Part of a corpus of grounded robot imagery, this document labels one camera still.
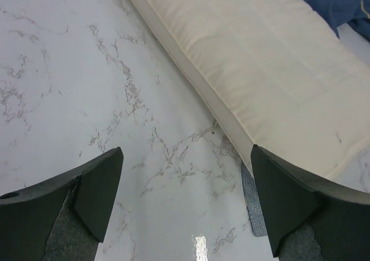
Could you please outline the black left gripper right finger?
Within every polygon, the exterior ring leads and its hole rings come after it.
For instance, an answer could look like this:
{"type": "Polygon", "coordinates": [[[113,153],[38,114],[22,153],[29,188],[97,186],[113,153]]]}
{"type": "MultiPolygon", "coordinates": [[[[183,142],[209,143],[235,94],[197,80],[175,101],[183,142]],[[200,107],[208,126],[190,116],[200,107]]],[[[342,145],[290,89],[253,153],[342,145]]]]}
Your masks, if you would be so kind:
{"type": "Polygon", "coordinates": [[[288,252],[288,240],[303,229],[315,253],[293,240],[302,258],[369,260],[369,194],[299,168],[253,146],[251,164],[274,257],[288,252]]]}

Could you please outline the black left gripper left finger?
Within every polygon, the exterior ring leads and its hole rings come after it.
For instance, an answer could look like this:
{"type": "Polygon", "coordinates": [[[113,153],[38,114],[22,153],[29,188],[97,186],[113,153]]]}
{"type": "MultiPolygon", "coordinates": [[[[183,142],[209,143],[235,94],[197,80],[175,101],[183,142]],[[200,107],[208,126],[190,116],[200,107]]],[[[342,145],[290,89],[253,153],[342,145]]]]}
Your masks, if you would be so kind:
{"type": "Polygon", "coordinates": [[[121,148],[1,196],[1,260],[94,260],[120,182],[121,148]]]}

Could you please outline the cream white pillow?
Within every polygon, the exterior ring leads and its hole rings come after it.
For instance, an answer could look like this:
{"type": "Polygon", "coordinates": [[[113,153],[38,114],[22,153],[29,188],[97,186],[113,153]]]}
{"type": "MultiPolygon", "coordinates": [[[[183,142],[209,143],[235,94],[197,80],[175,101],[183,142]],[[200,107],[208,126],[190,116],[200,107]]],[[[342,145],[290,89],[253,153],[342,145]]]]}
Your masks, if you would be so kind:
{"type": "Polygon", "coordinates": [[[241,159],[369,191],[369,66],[303,0],[125,0],[241,159]]]}

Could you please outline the blue denim pillowcase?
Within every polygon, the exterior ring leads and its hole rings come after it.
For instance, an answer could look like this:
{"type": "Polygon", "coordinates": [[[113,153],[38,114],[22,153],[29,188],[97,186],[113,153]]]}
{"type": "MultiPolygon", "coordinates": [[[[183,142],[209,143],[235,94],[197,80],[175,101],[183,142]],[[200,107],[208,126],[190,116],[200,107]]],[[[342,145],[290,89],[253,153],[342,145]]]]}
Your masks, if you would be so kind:
{"type": "Polygon", "coordinates": [[[303,0],[339,36],[338,27],[348,24],[369,40],[369,0],[303,0]]]}

